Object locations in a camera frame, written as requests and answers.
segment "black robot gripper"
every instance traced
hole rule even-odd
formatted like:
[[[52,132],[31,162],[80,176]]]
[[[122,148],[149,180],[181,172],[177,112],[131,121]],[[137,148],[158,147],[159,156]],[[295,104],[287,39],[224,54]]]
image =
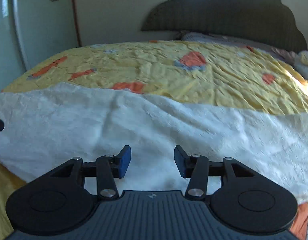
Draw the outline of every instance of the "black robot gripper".
[[[75,157],[15,191],[6,213],[15,230],[11,240],[43,239],[290,239],[297,201],[286,189],[237,160],[211,162],[189,156],[180,146],[174,160],[183,178],[181,191],[124,191],[131,148],[83,163]],[[84,189],[96,177],[97,195]],[[208,177],[221,188],[206,195]]]

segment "white sheet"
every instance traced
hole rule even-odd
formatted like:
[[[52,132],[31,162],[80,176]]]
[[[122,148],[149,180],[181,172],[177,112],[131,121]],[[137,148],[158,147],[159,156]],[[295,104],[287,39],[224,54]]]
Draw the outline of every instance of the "white sheet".
[[[85,162],[132,148],[120,192],[185,190],[174,147],[222,161],[231,156],[308,200],[308,114],[272,116],[156,95],[60,83],[27,93],[0,93],[0,162],[29,182],[80,156]],[[219,187],[209,180],[208,192]],[[95,194],[96,183],[85,188]]]

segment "curved headboard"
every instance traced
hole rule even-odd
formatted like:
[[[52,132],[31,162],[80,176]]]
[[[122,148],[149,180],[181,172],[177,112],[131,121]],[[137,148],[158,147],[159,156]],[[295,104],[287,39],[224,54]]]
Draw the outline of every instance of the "curved headboard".
[[[147,16],[142,31],[195,31],[307,50],[292,11],[281,0],[168,0]]]

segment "black circular housing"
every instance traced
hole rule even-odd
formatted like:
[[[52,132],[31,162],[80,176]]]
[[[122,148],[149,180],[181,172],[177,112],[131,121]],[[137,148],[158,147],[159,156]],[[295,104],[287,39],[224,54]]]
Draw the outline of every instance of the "black circular housing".
[[[289,229],[297,213],[295,197],[262,177],[226,184],[212,195],[210,207],[224,224],[253,235]]]
[[[31,235],[56,235],[84,223],[94,202],[83,187],[65,178],[38,179],[15,191],[6,203],[13,226]]]

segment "yellow bedspread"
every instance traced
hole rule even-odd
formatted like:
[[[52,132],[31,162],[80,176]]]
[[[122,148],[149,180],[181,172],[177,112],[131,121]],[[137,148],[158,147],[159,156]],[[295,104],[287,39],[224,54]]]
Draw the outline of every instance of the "yellow bedspread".
[[[44,89],[58,82],[276,115],[308,112],[308,82],[290,65],[253,48],[153,41],[70,49],[28,71],[4,92]],[[11,232],[4,201],[22,184],[0,166],[0,240]]]

